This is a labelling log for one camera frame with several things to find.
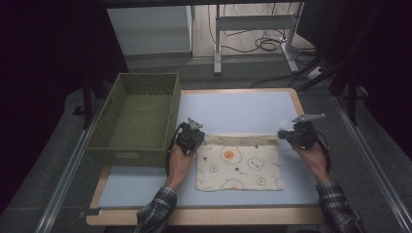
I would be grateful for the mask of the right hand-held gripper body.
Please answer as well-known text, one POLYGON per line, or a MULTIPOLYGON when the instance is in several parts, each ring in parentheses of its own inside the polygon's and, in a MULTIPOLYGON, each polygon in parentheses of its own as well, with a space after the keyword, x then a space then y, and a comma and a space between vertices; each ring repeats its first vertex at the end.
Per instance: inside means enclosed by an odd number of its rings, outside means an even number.
POLYGON ((288 141, 291 145, 310 149, 318 140, 317 131, 314 129, 312 121, 319 117, 319 115, 300 115, 294 119, 283 120, 280 123, 279 131, 286 130, 293 133, 293 137, 288 141))

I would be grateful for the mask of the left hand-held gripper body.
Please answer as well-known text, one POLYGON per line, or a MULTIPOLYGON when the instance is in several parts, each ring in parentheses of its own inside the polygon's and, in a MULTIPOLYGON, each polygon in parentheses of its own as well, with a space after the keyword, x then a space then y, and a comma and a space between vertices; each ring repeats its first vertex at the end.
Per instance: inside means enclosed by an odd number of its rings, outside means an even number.
POLYGON ((195 146, 194 136, 201 131, 203 125, 189 117, 188 121, 181 123, 179 127, 182 131, 177 136, 176 144, 181 147, 184 154, 195 151, 197 147, 195 146))

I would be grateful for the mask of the cream flower print cloth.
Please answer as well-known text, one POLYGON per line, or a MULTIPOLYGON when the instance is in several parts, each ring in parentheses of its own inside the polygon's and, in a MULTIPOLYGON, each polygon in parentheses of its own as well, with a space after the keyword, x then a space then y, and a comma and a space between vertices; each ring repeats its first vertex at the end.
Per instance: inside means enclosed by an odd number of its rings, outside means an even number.
POLYGON ((282 191, 278 135, 207 135, 197 150, 196 189, 282 191))

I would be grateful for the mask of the person's right hand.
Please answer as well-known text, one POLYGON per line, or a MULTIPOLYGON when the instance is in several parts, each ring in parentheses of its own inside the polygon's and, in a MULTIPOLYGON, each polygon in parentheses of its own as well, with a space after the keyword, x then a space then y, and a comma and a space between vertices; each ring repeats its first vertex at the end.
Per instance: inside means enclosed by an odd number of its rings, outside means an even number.
POLYGON ((330 182, 330 176, 326 171, 325 155, 318 144, 315 144, 310 149, 302 149, 292 145, 292 149, 309 168, 317 184, 330 182))

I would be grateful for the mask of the person's left hand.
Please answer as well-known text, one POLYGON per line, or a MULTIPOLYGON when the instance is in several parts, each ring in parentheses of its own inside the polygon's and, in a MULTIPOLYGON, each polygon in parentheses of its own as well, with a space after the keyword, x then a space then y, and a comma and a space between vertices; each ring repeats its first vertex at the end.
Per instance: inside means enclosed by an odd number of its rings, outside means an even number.
POLYGON ((173 190, 178 190, 184 182, 197 151, 185 154, 183 150, 175 144, 171 150, 169 160, 169 174, 165 186, 173 190))

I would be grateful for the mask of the green woven basket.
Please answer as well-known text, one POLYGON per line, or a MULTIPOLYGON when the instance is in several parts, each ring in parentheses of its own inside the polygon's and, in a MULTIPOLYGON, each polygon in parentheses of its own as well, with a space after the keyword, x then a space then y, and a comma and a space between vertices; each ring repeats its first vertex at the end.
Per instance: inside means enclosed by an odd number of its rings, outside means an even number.
POLYGON ((120 73, 92 129, 87 154, 105 166, 164 166, 180 99, 176 73, 120 73))

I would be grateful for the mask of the black tripod stand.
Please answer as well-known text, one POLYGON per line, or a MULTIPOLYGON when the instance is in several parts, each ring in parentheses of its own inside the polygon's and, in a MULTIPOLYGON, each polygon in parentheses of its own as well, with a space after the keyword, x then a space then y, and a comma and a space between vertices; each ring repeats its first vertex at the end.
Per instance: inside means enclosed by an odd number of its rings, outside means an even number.
POLYGON ((344 88, 347 88, 346 111, 347 117, 354 126, 358 125, 356 118, 356 103, 361 98, 358 96, 358 84, 356 73, 352 69, 353 61, 351 58, 343 58, 340 62, 326 68, 318 77, 299 86, 297 91, 304 91, 310 87, 335 75, 328 91, 331 95, 340 95, 344 88))

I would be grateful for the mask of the wooden edged table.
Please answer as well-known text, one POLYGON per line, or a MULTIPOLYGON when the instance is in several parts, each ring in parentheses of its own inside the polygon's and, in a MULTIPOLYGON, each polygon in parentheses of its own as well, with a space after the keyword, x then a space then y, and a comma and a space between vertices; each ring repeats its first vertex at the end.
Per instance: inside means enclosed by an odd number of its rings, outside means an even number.
MULTIPOLYGON (((275 133, 280 122, 303 113, 291 88, 184 90, 178 120, 200 121, 207 133, 275 133)), ((171 225, 298 225, 322 224, 315 181, 289 144, 280 140, 283 191, 201 192, 191 170, 178 194, 171 225)), ((158 169, 106 167, 86 217, 89 225, 131 226, 136 213, 151 201, 165 181, 158 169)))

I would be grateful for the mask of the white cabinet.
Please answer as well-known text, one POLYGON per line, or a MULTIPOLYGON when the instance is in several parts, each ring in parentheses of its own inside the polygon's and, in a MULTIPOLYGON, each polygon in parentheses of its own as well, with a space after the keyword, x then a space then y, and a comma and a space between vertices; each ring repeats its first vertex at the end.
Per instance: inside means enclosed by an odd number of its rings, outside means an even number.
POLYGON ((191 52, 191 8, 108 9, 124 55, 191 52))

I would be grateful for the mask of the metal floor rail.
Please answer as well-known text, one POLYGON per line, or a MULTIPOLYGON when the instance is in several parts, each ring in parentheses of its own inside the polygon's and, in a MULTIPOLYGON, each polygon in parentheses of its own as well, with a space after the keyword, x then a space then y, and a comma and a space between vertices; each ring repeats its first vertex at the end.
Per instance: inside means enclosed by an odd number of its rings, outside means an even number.
POLYGON ((341 118, 345 126, 347 127, 351 137, 353 138, 361 156, 365 160, 366 166, 370 171, 375 182, 378 184, 383 196, 385 197, 391 211, 393 212, 395 219, 400 225, 403 233, 412 233, 412 214, 406 208, 402 198, 395 190, 390 180, 386 176, 384 170, 379 164, 372 152, 369 144, 364 139, 359 128, 355 126, 347 116, 347 108, 344 103, 336 96, 331 96, 331 100, 335 103, 341 118))
POLYGON ((45 154, 41 156, 44 174, 55 185, 34 233, 103 233, 102 226, 92 226, 86 217, 95 210, 90 207, 102 166, 85 152, 89 131, 85 117, 77 115, 78 106, 69 103, 56 126, 45 154))

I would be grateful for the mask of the black post stand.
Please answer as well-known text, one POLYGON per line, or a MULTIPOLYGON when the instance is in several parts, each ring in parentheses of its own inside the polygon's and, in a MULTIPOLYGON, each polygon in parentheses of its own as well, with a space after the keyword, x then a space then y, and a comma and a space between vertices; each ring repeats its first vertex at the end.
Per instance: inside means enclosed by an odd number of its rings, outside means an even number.
POLYGON ((83 100, 84 106, 77 106, 73 112, 74 116, 84 116, 84 129, 88 129, 92 121, 92 103, 91 94, 94 94, 97 99, 103 99, 108 95, 103 81, 105 76, 102 74, 87 75, 83 83, 83 100))

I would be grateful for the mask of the grey metal stand frame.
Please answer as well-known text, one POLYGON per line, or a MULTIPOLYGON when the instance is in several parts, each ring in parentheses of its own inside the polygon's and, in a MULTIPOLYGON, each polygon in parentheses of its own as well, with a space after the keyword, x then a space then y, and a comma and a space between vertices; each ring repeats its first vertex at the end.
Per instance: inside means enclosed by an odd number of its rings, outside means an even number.
POLYGON ((215 53, 214 53, 214 73, 222 73, 221 55, 221 32, 228 30, 267 30, 285 29, 289 34, 281 40, 281 49, 287 59, 291 72, 299 72, 296 62, 292 56, 292 39, 300 18, 303 2, 299 2, 293 14, 274 15, 274 16, 240 16, 240 17, 221 17, 220 6, 216 6, 215 22, 215 53))

